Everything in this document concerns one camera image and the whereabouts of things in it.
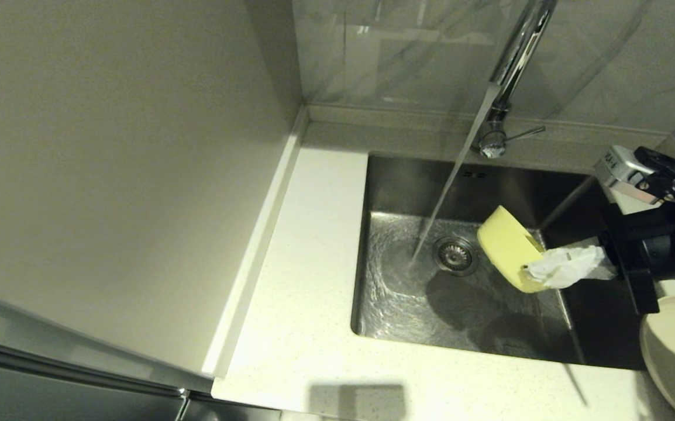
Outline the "yellow plastic bowl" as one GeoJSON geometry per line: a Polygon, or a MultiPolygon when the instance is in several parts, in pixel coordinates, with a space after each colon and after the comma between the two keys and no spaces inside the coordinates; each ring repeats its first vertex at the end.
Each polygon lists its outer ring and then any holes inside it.
{"type": "Polygon", "coordinates": [[[498,205],[477,229],[477,242],[514,288],[526,294],[547,290],[546,285],[530,279],[523,270],[524,266],[542,259],[545,248],[503,206],[498,205]]]}

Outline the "chrome faucet lever handle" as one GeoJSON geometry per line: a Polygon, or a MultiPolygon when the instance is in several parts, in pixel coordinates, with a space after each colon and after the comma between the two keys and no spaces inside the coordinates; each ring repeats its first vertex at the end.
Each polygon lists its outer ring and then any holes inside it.
{"type": "Polygon", "coordinates": [[[526,138],[528,138],[528,137],[532,137],[532,136],[538,135],[539,133],[543,133],[543,132],[545,132],[545,131],[546,131],[546,127],[545,127],[545,126],[535,127],[535,128],[533,128],[532,130],[527,130],[527,131],[525,131],[525,132],[522,132],[522,133],[517,134],[517,135],[514,135],[514,136],[508,136],[508,137],[505,139],[504,143],[505,143],[505,144],[508,144],[508,143],[514,142],[514,141],[516,141],[516,140],[526,139],[526,138]]]}

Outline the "stainless steel sink basin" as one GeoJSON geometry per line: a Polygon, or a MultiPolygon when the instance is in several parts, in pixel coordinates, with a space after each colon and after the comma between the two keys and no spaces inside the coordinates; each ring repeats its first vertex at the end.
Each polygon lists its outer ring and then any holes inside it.
{"type": "Polygon", "coordinates": [[[504,356],[645,370],[642,317],[620,280],[522,293],[492,265],[477,230],[503,206],[547,250],[597,235],[607,195],[589,175],[465,164],[415,263],[420,231],[453,163],[368,158],[351,327],[360,336],[504,356]],[[474,274],[437,267],[432,248],[477,246],[474,274]]]}

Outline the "round metal drain strainer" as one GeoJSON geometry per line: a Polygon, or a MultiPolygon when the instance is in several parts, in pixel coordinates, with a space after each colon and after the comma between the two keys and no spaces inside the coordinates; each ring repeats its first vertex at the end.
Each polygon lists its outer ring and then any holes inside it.
{"type": "Polygon", "coordinates": [[[468,277],[478,269],[478,248],[466,238],[447,236],[434,242],[433,260],[440,270],[456,277],[468,277]]]}

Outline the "chrome kitchen faucet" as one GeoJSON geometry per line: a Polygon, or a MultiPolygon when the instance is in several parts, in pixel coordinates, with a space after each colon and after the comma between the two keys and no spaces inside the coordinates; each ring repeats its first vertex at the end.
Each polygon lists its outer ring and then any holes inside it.
{"type": "Polygon", "coordinates": [[[500,85],[501,91],[471,145],[482,157],[503,157],[508,147],[505,139],[514,136],[504,128],[512,108],[511,99],[552,20],[557,3],[559,0],[528,0],[504,45],[490,77],[490,82],[500,85]]]}

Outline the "grey cabinet side panel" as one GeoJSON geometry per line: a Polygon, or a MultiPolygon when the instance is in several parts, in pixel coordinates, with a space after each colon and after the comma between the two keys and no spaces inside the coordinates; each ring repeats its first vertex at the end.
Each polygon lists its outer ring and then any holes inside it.
{"type": "Polygon", "coordinates": [[[293,0],[0,0],[0,303],[222,378],[302,104],[293,0]]]}

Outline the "stainless steel appliance front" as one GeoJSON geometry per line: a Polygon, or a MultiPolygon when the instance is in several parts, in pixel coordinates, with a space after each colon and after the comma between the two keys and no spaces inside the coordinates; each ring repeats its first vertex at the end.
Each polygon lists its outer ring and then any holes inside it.
{"type": "Polygon", "coordinates": [[[0,346],[0,421],[282,421],[281,410],[0,346]]]}

